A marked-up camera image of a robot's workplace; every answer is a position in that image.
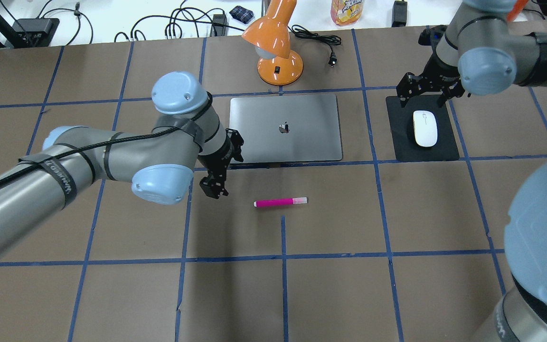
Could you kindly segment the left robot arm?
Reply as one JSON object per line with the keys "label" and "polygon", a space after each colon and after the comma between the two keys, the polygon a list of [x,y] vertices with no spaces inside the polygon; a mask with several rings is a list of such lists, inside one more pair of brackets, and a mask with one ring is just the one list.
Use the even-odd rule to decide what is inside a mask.
{"label": "left robot arm", "polygon": [[193,74],[175,71],[157,80],[151,100],[159,117],[149,134],[60,126],[39,153],[0,175],[0,258],[99,180],[127,182],[146,201],[178,204],[200,162],[206,196],[228,195],[226,171],[243,160],[245,141],[222,125],[211,93]]}

